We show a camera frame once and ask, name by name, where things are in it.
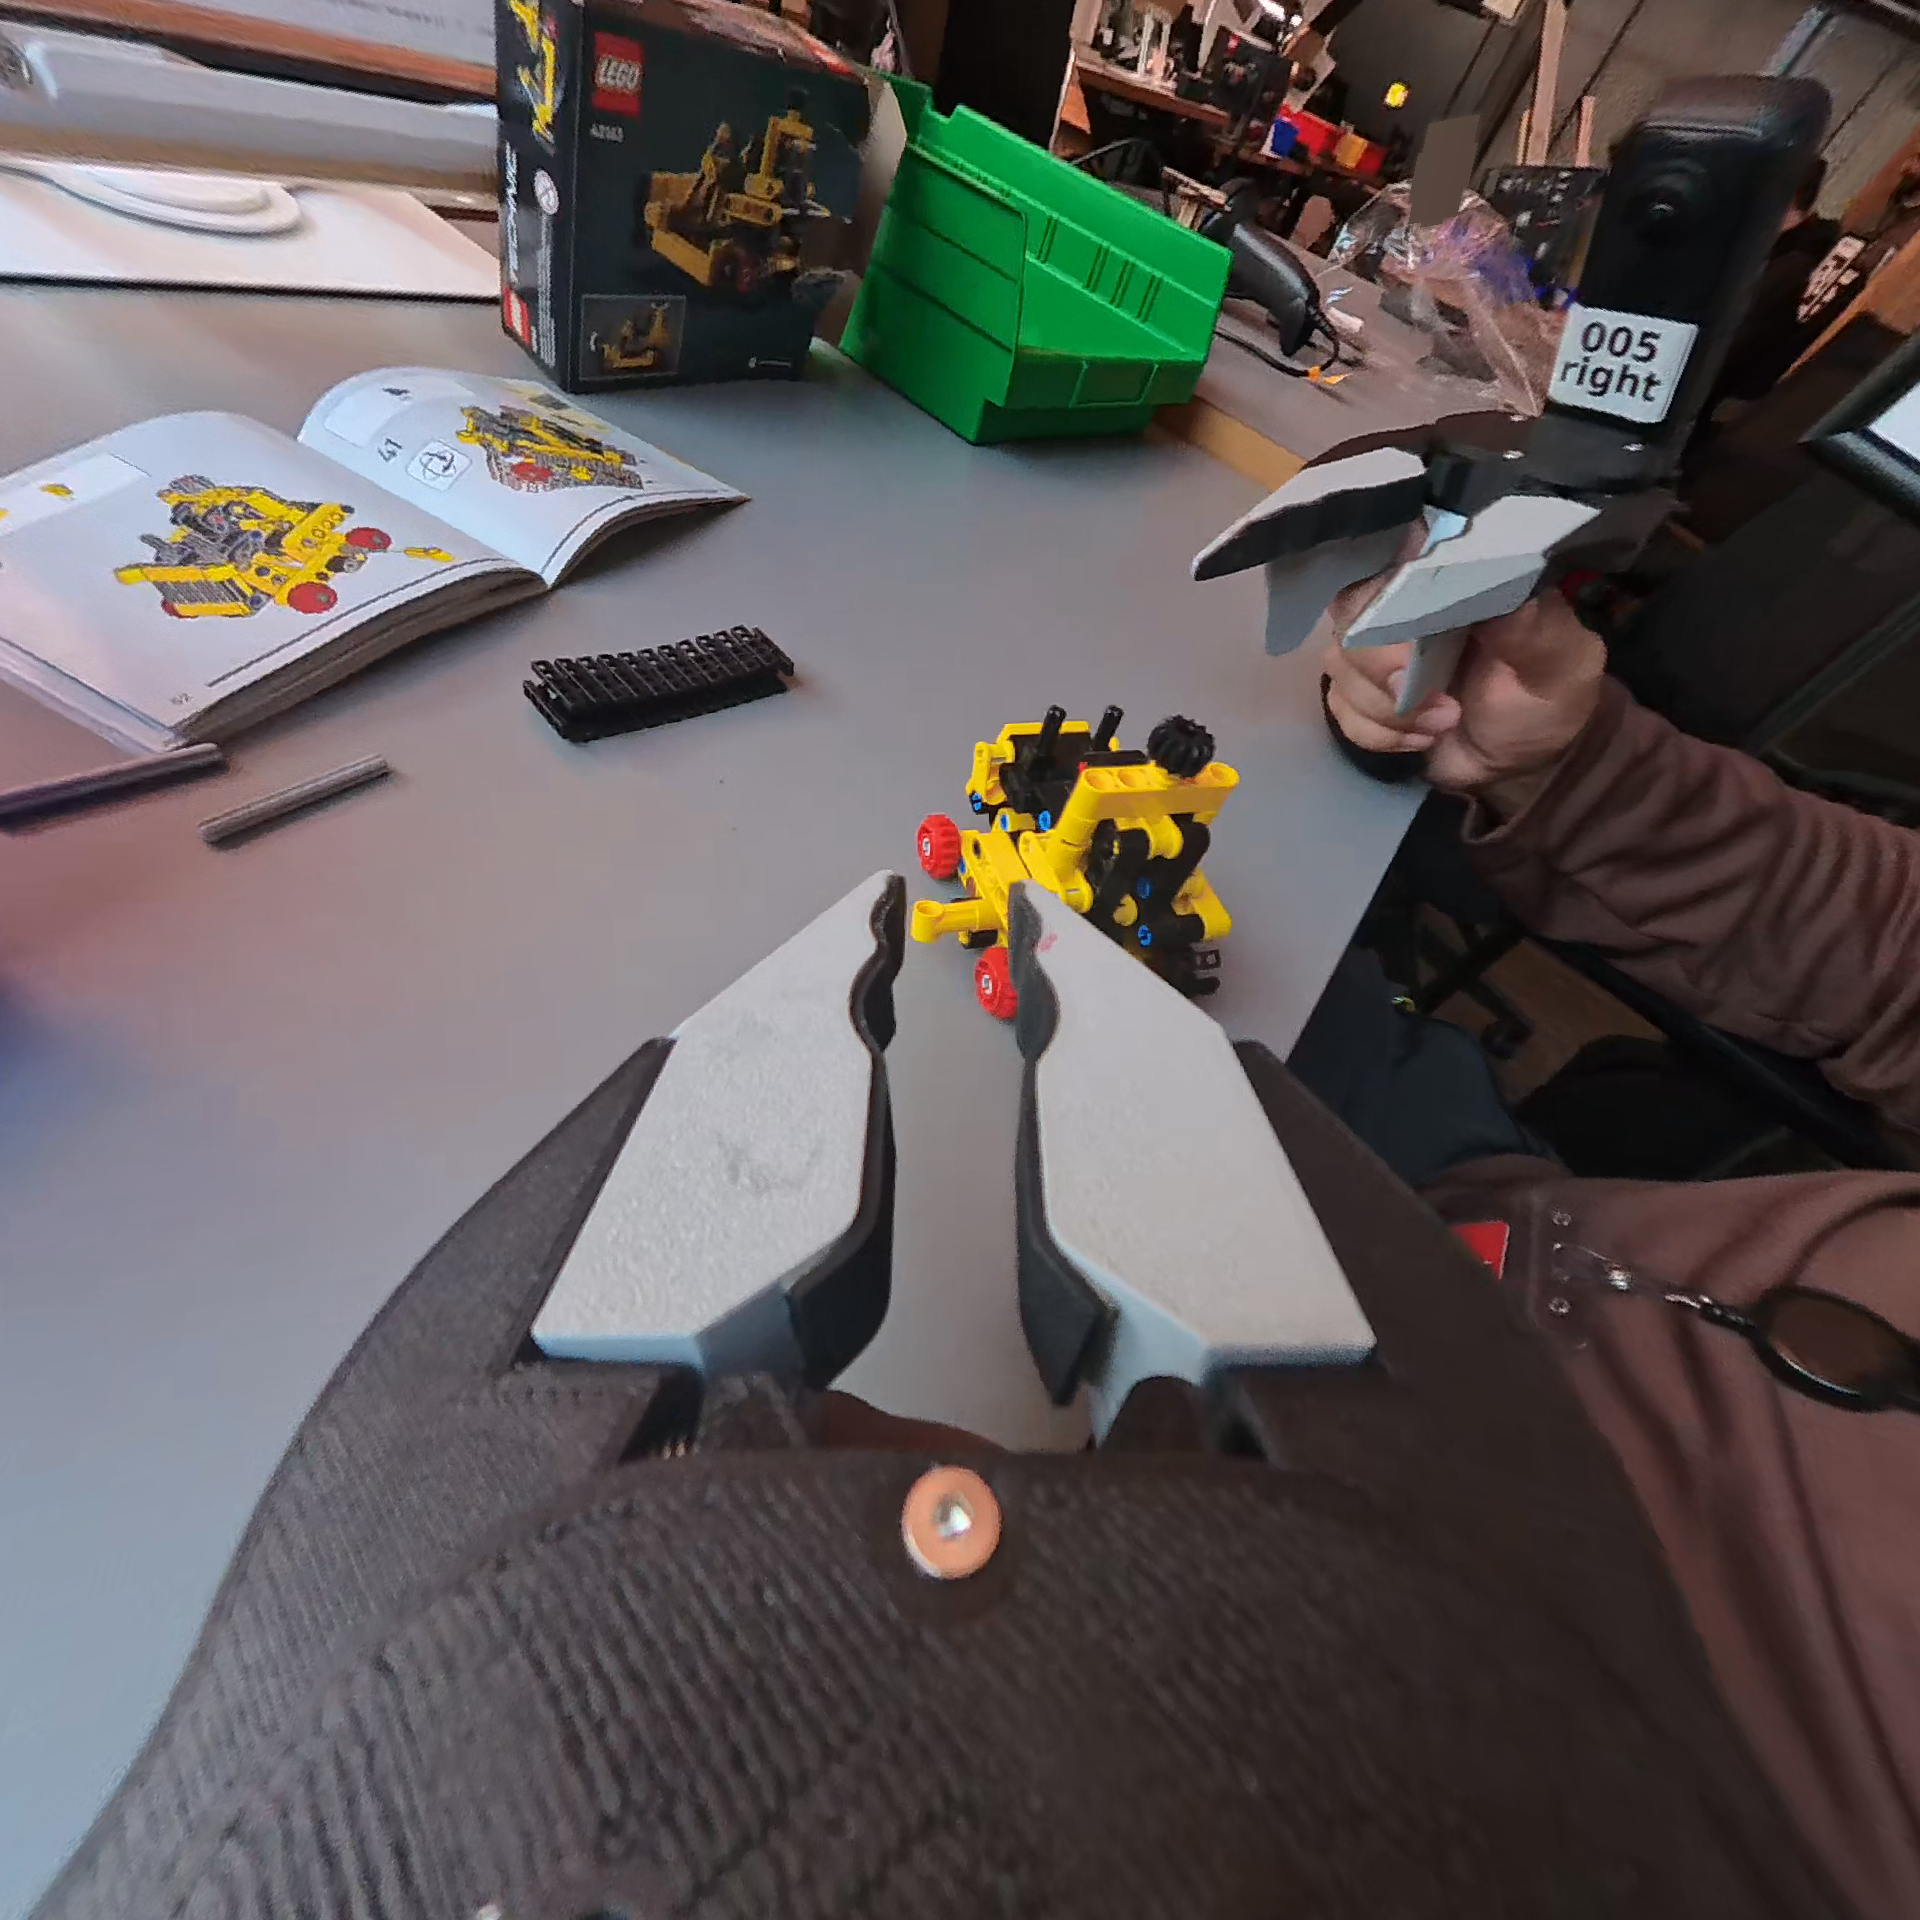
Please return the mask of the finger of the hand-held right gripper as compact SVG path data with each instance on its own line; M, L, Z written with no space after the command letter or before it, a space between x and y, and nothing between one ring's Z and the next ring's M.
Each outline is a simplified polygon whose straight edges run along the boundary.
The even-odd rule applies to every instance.
M1342 634L1355 651L1415 644L1517 609L1546 570L1549 549L1599 515L1556 494L1505 494L1459 532L1393 568L1376 598Z
M1399 552L1427 504L1427 463L1403 447L1371 447L1307 466L1242 513L1191 562L1196 581L1258 570L1262 648L1298 651L1332 602Z

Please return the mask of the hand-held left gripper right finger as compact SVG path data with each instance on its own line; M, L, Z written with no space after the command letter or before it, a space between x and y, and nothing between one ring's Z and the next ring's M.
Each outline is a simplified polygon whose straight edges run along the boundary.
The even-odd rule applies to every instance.
M1222 1025L1055 894L1010 889L1019 1327L1104 1444L1149 1379L1367 1361L1376 1331Z

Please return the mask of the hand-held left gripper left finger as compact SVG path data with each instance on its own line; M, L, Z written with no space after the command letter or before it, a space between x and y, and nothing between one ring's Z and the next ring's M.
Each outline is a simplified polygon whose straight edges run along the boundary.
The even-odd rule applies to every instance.
M905 886L879 870L657 1043L531 1320L553 1361L832 1386L891 1303L886 1050Z

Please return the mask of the yellow lego bulldozer model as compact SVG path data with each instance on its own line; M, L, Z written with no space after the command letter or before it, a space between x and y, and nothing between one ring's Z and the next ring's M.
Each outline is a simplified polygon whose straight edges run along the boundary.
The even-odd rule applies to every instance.
M947 898L920 900L907 931L971 954L977 1006L997 1021L1018 1011L1012 898L1029 883L1139 957L1188 998L1217 990L1220 948L1234 919L1203 874L1214 824L1237 789L1214 734L1172 713L1139 748L1122 746L1123 711L1008 724L971 748L962 819L931 811L916 830L923 875Z

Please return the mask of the person's right forearm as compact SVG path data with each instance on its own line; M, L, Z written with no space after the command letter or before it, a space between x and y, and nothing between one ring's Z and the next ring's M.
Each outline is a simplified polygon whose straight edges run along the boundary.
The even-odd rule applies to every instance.
M1787 786L1605 679L1519 803L1467 803L1461 841L1527 931L1814 1063L1916 1140L1916 828Z

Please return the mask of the black lego track strip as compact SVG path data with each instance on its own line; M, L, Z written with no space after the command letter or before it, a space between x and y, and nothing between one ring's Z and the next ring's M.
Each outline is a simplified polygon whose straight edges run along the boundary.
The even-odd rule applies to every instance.
M622 651L540 657L522 695L566 743L589 746L785 694L798 663L755 626Z

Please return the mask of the short brown lego axle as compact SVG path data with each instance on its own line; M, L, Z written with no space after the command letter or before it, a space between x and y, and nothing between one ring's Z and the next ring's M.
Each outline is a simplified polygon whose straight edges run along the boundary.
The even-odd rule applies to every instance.
M2 831L24 831L56 818L121 803L226 769L228 755L220 746L194 742L137 753L80 773L6 786L2 789Z

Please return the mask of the dark lego set box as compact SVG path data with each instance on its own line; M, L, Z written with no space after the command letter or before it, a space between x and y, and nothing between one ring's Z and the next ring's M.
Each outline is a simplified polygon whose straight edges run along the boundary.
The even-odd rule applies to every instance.
M569 396L801 378L867 72L744 4L493 1L492 46L504 333Z

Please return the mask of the lego instruction booklet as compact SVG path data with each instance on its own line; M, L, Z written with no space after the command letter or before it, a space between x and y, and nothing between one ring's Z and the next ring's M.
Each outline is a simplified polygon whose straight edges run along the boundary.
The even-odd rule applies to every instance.
M2 674L132 753L224 746L614 534L745 499L522 378L376 367L296 436L150 418L4 478Z

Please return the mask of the person's right hand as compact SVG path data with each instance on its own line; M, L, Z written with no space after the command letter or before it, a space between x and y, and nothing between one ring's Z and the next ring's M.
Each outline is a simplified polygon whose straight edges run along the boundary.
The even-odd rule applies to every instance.
M1353 749L1396 769L1420 766L1430 786L1501 818L1524 808L1592 719L1605 648L1558 588L1461 631L1452 684L1397 709L1411 651L1403 644L1346 650L1353 619L1380 595L1371 576L1333 595L1324 650L1325 711Z

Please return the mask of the black barcode scanner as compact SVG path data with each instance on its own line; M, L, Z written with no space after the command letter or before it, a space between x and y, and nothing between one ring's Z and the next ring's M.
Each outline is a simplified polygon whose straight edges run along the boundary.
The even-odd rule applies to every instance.
M1269 345L1292 363L1309 348L1324 345L1307 378L1332 378L1340 363L1340 336L1324 308L1318 281L1299 258L1260 221L1262 188L1252 175L1236 175L1217 189L1215 204L1198 231L1229 255L1226 294L1260 308Z

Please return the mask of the clear plastic bag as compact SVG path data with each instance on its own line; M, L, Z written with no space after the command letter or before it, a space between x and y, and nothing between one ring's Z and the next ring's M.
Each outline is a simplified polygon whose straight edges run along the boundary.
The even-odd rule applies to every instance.
M1546 403L1558 316L1540 303L1507 221L1465 188L1444 219L1415 221L1411 179L1384 186L1332 234L1332 268L1371 283L1380 309L1422 340L1420 363L1485 388L1511 415Z

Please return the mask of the person's dark trouser leg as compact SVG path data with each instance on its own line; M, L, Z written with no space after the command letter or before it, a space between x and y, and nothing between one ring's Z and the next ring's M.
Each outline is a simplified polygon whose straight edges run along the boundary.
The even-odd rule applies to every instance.
M1374 952L1347 946L1286 1066L1407 1187L1501 1157L1551 1160L1479 1043L1411 1009Z

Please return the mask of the green plastic bin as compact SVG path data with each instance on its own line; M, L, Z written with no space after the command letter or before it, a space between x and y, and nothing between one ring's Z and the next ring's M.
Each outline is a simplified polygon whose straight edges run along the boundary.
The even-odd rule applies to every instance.
M1231 255L923 83L838 348L974 445L1130 437L1185 403Z

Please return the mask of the short grey rod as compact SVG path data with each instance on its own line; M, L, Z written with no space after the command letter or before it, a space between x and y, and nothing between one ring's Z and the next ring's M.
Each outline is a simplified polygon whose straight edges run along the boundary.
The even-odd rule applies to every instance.
M363 755L222 810L198 826L198 835L209 850L238 848L323 806L384 784L392 773L393 767L385 757Z

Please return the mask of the person's brown shirt torso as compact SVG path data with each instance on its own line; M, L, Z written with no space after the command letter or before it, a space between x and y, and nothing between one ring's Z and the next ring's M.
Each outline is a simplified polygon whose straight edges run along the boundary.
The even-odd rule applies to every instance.
M1717 1689L1856 1915L1918 1910L1916 1416L1782 1383L1671 1294L1805 1283L1916 1333L1914 1172L1705 1183L1461 1163L1449 1224L1507 1225L1517 1294L1617 1453Z

